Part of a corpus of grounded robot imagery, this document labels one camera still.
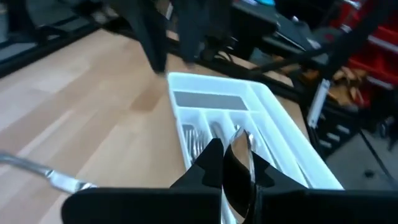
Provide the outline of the red storage bin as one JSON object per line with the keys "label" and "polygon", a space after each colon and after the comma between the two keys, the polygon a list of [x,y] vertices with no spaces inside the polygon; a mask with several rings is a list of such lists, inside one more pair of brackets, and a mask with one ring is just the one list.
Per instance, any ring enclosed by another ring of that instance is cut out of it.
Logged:
{"label": "red storage bin", "polygon": [[[354,28],[380,1],[344,0],[329,25],[346,30]],[[398,9],[369,35],[368,43],[351,56],[348,66],[365,70],[382,82],[398,85]]]}

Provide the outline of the black metal bar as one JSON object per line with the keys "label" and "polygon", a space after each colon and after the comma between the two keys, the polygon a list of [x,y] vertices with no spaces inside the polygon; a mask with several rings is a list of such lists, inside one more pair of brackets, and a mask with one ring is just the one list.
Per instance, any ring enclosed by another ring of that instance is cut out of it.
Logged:
{"label": "black metal bar", "polygon": [[325,53],[329,52],[331,50],[331,48],[332,48],[331,45],[325,45],[323,47],[320,47],[319,49],[313,49],[310,51],[305,51],[305,52],[302,52],[299,54],[295,54],[287,59],[279,60],[276,62],[272,62],[272,63],[268,63],[265,65],[261,65],[259,67],[252,68],[252,69],[250,69],[250,74],[269,72],[271,70],[286,67],[291,64],[302,63],[307,60],[310,60],[311,58],[314,58],[321,54],[325,54]]}

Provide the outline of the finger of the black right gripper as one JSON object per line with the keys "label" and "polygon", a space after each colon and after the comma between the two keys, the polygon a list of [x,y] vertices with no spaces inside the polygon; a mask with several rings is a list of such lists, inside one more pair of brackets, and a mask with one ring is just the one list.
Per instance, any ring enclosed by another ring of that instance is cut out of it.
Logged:
{"label": "finger of the black right gripper", "polygon": [[167,61],[165,17],[157,10],[153,0],[127,0],[124,9],[149,64],[155,73],[164,73]]}
{"label": "finger of the black right gripper", "polygon": [[208,23],[207,0],[175,0],[180,56],[194,62]]}

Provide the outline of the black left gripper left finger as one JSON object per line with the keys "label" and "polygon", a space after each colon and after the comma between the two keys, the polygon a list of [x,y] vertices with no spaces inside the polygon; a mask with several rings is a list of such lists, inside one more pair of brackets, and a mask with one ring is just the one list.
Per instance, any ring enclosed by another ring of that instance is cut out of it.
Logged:
{"label": "black left gripper left finger", "polygon": [[63,224],[221,224],[223,150],[212,139],[169,188],[82,190],[64,201]]}

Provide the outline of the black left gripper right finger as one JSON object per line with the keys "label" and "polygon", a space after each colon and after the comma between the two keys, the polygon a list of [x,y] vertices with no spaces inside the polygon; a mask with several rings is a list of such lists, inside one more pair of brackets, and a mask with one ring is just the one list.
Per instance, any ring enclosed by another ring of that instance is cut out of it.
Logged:
{"label": "black left gripper right finger", "polygon": [[250,224],[398,224],[398,192],[310,189],[252,153]]}

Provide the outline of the white plastic cutlery tray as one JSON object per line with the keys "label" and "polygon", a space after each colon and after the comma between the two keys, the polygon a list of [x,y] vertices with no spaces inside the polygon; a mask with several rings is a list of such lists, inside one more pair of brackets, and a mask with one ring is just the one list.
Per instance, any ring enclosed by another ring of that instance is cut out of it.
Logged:
{"label": "white plastic cutlery tray", "polygon": [[267,86],[182,72],[169,73],[167,82],[187,169],[192,166],[187,126],[203,133],[209,143],[213,137],[210,125],[217,122],[226,139],[232,137],[237,125],[248,130],[256,142],[255,152],[300,184],[314,189],[343,189]]}

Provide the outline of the white aluminium bracket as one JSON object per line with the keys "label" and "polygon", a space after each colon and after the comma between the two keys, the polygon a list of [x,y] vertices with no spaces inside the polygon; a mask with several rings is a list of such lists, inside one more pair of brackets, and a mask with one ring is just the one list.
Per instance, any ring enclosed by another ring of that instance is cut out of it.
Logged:
{"label": "white aluminium bracket", "polygon": [[307,115],[307,124],[310,128],[316,128],[323,104],[328,95],[328,90],[330,88],[330,81],[323,79],[322,82],[318,85],[317,91],[313,98],[312,104],[310,106],[308,115]]}

